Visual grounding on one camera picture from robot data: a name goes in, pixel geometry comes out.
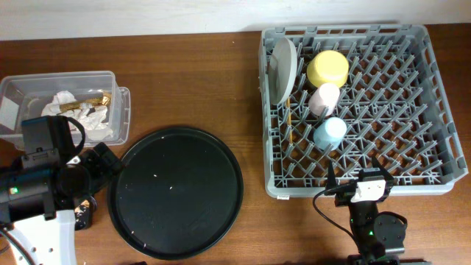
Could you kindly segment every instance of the gray dish rack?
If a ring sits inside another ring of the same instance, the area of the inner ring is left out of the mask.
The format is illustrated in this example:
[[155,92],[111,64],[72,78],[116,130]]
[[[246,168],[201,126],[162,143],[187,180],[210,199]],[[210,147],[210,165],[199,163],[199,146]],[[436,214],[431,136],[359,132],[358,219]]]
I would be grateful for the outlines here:
[[[289,108],[269,100],[269,61],[281,38],[293,41],[298,57]],[[312,135],[324,117],[308,109],[315,88],[305,71],[316,54],[328,49],[344,54],[350,65],[332,115],[344,119],[348,130],[339,148],[322,151]],[[378,156],[396,180],[392,195],[444,194],[468,173],[424,26],[265,29],[259,71],[265,186],[272,197],[313,197],[325,187],[329,160],[341,184],[371,167],[371,157]]]

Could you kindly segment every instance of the gold wrapper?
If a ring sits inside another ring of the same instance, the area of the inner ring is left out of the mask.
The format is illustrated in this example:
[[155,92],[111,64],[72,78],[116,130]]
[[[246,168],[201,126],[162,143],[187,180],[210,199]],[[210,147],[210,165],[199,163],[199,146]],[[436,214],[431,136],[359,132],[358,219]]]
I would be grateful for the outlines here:
[[62,104],[62,105],[59,106],[60,112],[64,113],[67,110],[80,109],[80,105],[82,103],[91,104],[92,107],[108,106],[111,103],[111,94],[108,93],[108,92],[103,92],[103,96],[100,96],[98,98],[86,99],[86,100],[81,100],[81,101],[77,101],[77,102]]

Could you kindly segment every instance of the clear plastic container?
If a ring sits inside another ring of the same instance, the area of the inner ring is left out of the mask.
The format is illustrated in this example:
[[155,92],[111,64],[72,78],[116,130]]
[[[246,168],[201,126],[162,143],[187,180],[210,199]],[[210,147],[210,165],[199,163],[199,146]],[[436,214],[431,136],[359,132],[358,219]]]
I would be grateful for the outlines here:
[[[101,96],[102,92],[111,93],[111,104],[103,121],[108,126],[103,130],[85,131],[85,146],[95,146],[99,142],[112,146],[127,141],[131,96],[127,88],[118,87],[115,75],[110,71],[5,77],[0,83],[0,138],[23,149],[21,122],[39,117],[44,107],[60,91],[69,91],[76,100]],[[72,138],[78,144],[81,140],[80,132],[72,130]]]

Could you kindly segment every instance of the crumpled paper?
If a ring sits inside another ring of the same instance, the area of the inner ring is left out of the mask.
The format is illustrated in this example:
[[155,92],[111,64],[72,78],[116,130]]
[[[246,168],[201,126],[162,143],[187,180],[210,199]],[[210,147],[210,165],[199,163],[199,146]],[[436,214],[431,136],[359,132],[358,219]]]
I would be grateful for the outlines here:
[[[106,119],[106,112],[108,111],[106,106],[97,106],[95,107],[95,112],[90,113],[90,109],[93,106],[88,103],[83,103],[80,105],[80,109],[67,110],[64,113],[60,112],[61,105],[72,102],[76,102],[74,95],[68,91],[61,91],[54,96],[51,103],[44,107],[41,116],[61,115],[71,117],[76,119],[85,128],[85,130],[101,130],[107,128],[107,123],[102,123]],[[76,129],[76,127],[70,122],[68,125],[70,126],[71,130]]]

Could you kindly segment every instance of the round black tray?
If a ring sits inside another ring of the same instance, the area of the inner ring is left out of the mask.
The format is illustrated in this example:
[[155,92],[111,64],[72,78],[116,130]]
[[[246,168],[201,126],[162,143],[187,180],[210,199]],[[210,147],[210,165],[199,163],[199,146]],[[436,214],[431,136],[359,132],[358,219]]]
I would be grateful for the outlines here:
[[244,193],[236,157],[213,135],[188,127],[160,130],[123,156],[108,187],[121,237],[154,258],[189,258],[227,233]]

